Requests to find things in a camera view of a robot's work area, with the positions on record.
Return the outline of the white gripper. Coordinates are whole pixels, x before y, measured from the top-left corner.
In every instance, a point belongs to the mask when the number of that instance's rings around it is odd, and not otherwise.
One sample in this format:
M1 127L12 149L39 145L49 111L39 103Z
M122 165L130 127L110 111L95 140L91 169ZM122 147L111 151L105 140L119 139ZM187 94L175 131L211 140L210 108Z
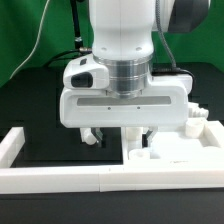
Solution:
M193 78L180 71L153 76L149 63L99 61L84 56L69 62L63 74L60 121L67 128L92 128L99 146L103 127L149 127L150 147L160 126L188 119Z

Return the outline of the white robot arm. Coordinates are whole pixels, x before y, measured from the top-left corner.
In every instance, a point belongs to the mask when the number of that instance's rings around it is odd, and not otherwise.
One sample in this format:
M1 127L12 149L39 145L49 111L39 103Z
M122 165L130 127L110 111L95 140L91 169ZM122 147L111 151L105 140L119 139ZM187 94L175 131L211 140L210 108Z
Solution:
M60 121L81 140L101 144L103 128L150 139L159 127L180 126L189 116L193 78L177 67L152 74L151 34L194 30L211 0L90 0L92 52L68 63Z

